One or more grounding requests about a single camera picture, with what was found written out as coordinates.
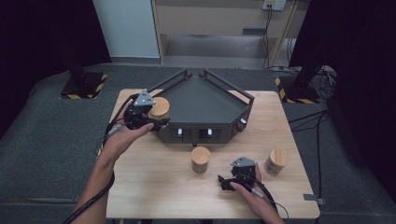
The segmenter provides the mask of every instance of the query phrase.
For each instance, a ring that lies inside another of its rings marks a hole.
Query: human hand
[[[113,129],[116,127],[119,129],[107,138],[102,149],[102,153],[106,153],[107,156],[110,156],[114,161],[116,161],[137,138],[145,135],[154,127],[153,123],[148,123],[136,130],[128,129],[122,118],[127,107],[128,105],[122,109],[116,119],[118,122],[113,126]]]
[[[259,165],[255,166],[256,178],[262,182],[262,173],[260,172]],[[274,207],[266,202],[263,198],[259,197],[254,193],[250,193],[240,184],[231,182],[230,185],[239,192],[249,204],[251,210],[260,218],[262,218],[265,223],[284,223],[282,218],[279,216]],[[253,188],[259,191],[261,194],[265,195],[262,189],[256,183],[253,185]]]

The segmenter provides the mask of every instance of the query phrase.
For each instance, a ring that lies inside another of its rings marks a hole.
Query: white wall
[[[111,57],[160,58],[151,1],[93,0]]]

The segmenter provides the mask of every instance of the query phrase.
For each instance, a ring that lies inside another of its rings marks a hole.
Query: floor
[[[287,39],[276,66],[288,66]],[[142,59],[113,58],[113,64],[140,64],[165,67],[190,68],[242,68],[261,70],[265,63],[266,51],[259,36],[208,36],[171,35],[166,47],[163,64]]]

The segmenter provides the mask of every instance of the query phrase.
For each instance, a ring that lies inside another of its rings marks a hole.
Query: black curtain
[[[395,10],[394,1],[311,1],[290,66],[335,70],[334,123],[396,202]]]
[[[74,54],[60,52],[53,24]],[[93,2],[87,0],[14,0],[0,7],[0,137],[18,116],[35,83],[69,68],[110,63]]]

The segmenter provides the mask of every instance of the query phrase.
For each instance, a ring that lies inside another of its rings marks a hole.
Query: wooden block
[[[169,102],[163,97],[154,97],[155,105],[148,112],[148,115],[152,119],[163,119],[168,117]]]
[[[288,164],[289,155],[286,150],[274,149],[264,164],[264,170],[268,175],[277,176]]]
[[[206,147],[196,147],[191,152],[192,170],[195,173],[203,174],[207,170],[210,160],[210,151]]]

